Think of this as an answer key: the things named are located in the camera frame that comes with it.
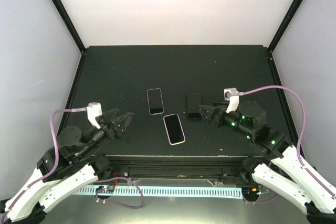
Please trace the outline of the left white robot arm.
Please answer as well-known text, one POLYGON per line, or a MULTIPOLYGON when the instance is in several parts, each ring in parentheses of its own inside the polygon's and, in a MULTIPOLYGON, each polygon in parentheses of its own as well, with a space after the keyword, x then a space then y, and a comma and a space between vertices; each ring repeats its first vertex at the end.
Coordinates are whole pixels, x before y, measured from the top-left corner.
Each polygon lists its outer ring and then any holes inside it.
POLYGON ((86 112, 92 128, 82 132, 70 126, 55 133, 54 117, 50 130, 54 146, 38 161, 29 180, 11 199, 1 200, 1 223, 41 223, 60 202, 91 183, 119 180, 104 154, 96 155, 104 140, 121 140, 133 119, 133 113, 107 112, 100 103, 69 109, 69 113, 86 112))

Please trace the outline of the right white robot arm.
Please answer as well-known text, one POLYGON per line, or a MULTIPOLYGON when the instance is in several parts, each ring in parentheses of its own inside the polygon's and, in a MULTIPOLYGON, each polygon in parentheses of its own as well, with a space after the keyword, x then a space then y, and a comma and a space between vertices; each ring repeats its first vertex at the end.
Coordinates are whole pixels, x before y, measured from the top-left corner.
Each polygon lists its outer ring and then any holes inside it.
POLYGON ((270 188, 299 208, 310 223, 335 223, 335 187, 300 155, 292 140, 267 124, 266 112, 257 102, 243 102, 236 110, 229 103, 197 108, 207 123, 241 134, 285 173, 249 156, 238 171, 243 183, 254 181, 270 188))

